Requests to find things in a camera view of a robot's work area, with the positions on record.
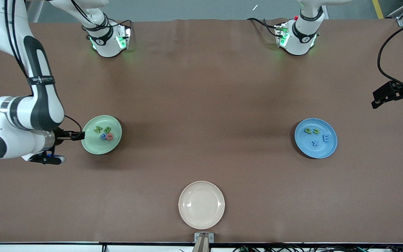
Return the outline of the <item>beige plate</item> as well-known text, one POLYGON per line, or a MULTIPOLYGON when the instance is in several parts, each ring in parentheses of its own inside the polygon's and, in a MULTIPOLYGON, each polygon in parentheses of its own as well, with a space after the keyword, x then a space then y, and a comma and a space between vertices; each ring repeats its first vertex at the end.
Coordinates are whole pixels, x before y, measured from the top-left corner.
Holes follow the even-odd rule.
POLYGON ((191 228, 207 230, 217 225, 226 208, 222 191, 208 181, 195 181, 182 190, 178 210, 182 220, 191 228))

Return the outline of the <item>metal table edge bracket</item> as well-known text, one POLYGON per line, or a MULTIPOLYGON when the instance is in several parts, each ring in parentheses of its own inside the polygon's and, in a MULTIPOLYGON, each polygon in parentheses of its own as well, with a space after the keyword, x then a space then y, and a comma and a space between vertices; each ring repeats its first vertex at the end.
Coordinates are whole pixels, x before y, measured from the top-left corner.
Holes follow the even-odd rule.
POLYGON ((213 232, 196 232, 195 245, 192 249, 192 252, 211 252, 211 244, 213 242, 213 232))

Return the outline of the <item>light green plate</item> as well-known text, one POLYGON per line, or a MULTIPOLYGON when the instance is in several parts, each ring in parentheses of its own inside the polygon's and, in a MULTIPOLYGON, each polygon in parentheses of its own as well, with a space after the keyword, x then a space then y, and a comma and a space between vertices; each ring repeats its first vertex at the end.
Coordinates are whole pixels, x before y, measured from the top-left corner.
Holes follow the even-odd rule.
POLYGON ((85 139, 82 140, 83 148, 91 154, 102 155, 114 150, 121 141, 122 127, 120 122, 109 115, 97 116, 86 123, 83 128, 85 132, 85 139), (111 127, 110 133, 113 134, 114 139, 112 141, 100 139, 101 134, 94 132, 94 128, 100 126, 103 128, 101 134, 104 133, 106 127, 111 127))

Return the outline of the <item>blue plate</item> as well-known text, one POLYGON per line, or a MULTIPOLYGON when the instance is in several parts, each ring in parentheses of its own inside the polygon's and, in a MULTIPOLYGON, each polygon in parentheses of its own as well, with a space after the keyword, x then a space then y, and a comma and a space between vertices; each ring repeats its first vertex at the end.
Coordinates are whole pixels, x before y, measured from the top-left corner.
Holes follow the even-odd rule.
POLYGON ((313 159, 325 159, 331 156, 337 149, 338 137, 334 128, 318 118, 308 118, 302 120, 296 126, 294 132, 294 140, 302 153, 313 159), (320 134, 307 134, 304 132, 305 128, 320 129, 320 134), (323 135, 329 134, 331 136, 331 142, 323 142, 323 135), (319 146, 312 146, 312 141, 318 141, 319 146))

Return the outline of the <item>brown table mat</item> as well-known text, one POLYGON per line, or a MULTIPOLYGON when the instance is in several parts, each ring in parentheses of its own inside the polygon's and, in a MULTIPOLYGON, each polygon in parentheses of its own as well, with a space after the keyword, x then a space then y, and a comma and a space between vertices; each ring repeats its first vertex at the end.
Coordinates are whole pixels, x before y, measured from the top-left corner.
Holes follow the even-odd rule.
POLYGON ((117 148, 66 141, 61 165, 0 160, 0 242, 177 242, 195 230, 178 199, 222 190, 218 242, 403 243, 403 100, 374 110, 393 20, 326 20, 304 56, 252 21, 137 22, 130 51, 100 57, 76 23, 31 25, 66 114, 122 124, 117 148), (313 159, 302 120, 336 131, 313 159))

